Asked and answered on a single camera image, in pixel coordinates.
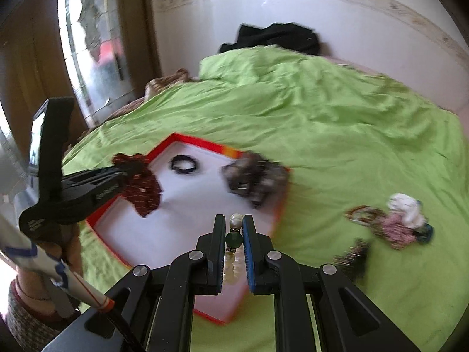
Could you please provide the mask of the person left hand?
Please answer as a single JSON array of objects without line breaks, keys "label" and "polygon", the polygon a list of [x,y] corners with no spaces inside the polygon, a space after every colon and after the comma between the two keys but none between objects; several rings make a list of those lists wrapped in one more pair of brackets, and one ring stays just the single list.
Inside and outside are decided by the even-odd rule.
[{"label": "person left hand", "polygon": [[[38,242],[38,246],[45,251],[53,261],[61,261],[67,265],[71,271],[83,275],[83,262],[81,256],[81,243],[79,240],[79,225],[69,226],[71,236],[68,242],[60,246],[55,242]],[[16,289],[21,299],[27,299],[39,304],[50,302],[51,296],[48,293],[44,280],[39,273],[31,269],[17,267]]]}]

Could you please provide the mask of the left knit sleeve forearm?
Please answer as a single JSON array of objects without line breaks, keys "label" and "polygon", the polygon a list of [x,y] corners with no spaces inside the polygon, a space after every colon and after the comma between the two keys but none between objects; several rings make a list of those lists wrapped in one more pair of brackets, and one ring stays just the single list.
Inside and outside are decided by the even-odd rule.
[{"label": "left knit sleeve forearm", "polygon": [[70,318],[61,318],[56,312],[41,315],[26,305],[18,295],[16,281],[10,283],[6,325],[23,351],[42,351],[80,315],[78,309]]}]

